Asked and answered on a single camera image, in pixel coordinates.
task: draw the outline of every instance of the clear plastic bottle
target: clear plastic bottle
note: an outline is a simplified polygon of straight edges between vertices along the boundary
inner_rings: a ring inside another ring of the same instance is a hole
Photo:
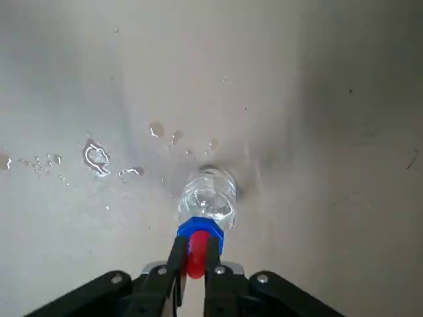
[[[235,224],[236,200],[237,188],[229,173],[201,169],[189,177],[179,199],[179,223],[194,216],[211,218],[227,234]]]
[[[192,217],[213,219],[226,234],[235,224],[237,187],[231,175],[216,168],[203,168],[193,173],[178,202],[180,224]],[[190,235],[187,272],[193,278],[203,276],[207,240],[210,232],[198,229]]]

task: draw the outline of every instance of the water droplet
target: water droplet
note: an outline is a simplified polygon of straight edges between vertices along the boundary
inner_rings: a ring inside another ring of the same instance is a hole
[[[149,125],[151,135],[154,137],[162,137],[165,134],[165,128],[160,122],[152,122]]]
[[[60,156],[60,155],[58,155],[58,154],[54,154],[54,155],[53,155],[53,161],[54,161],[56,164],[60,164],[60,163],[61,163],[61,156]]]
[[[177,144],[179,140],[182,139],[182,137],[184,136],[184,133],[181,130],[176,130],[173,134],[172,134],[172,139],[171,139],[171,143],[172,144]]]
[[[209,142],[209,150],[214,151],[217,149],[217,146],[219,145],[219,141],[217,139],[211,139]]]
[[[127,173],[134,173],[135,175],[140,175],[143,176],[144,175],[144,169],[140,166],[137,167],[131,167],[127,170],[121,170],[118,175],[119,177],[122,177],[123,175],[127,174]]]
[[[128,173],[134,173],[134,174],[137,174],[137,175],[140,175],[140,176],[144,175],[144,169],[140,166],[131,167],[131,168],[127,169],[126,171]]]
[[[110,170],[107,169],[110,155],[92,139],[88,139],[87,144],[83,147],[82,157],[85,165],[95,170],[99,176],[110,174]]]
[[[12,160],[9,155],[0,153],[0,170],[9,170],[11,168]]]

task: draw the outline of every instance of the white surface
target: white surface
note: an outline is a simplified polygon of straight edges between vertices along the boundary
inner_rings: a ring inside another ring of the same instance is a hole
[[[175,198],[213,162],[244,193],[223,258],[347,316],[421,316],[422,158],[406,169],[423,151],[421,12],[376,0],[3,1],[0,151],[14,162],[0,170],[1,315],[166,258]],[[83,164],[88,137],[112,175]],[[219,147],[203,155],[211,138]],[[42,180],[16,162],[47,153],[63,162]],[[145,175],[123,183],[116,173],[132,166]],[[181,316],[201,315],[201,288],[188,284]]]

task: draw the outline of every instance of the spilled water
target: spilled water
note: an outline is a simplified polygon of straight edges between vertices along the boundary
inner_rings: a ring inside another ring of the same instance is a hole
[[[184,133],[181,130],[176,130],[172,134],[171,143],[173,145],[176,145],[178,143],[178,141],[182,139],[183,136],[184,136]]]
[[[82,149],[82,157],[85,165],[96,171],[99,176],[107,176],[110,174],[108,165],[110,163],[110,155],[94,140],[88,139],[87,144]]]
[[[151,135],[154,137],[162,137],[165,134],[165,128],[160,122],[151,122],[149,128]]]
[[[0,153],[0,170],[10,169],[11,163],[12,163],[12,160],[8,155],[4,153]]]
[[[140,167],[140,166],[137,166],[137,167],[131,167],[131,168],[127,169],[127,170],[121,170],[121,171],[118,173],[118,175],[119,175],[120,177],[122,177],[123,175],[125,175],[125,174],[127,174],[127,173],[133,173],[133,174],[135,174],[135,175],[140,175],[140,176],[143,176],[143,175],[144,175],[144,169],[143,169],[142,167]]]

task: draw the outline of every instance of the water puddle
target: water puddle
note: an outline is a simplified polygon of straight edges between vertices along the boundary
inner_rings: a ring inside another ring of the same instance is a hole
[[[87,144],[82,149],[82,157],[85,165],[96,171],[99,176],[103,177],[110,174],[110,170],[107,169],[110,156],[94,140],[87,140]]]

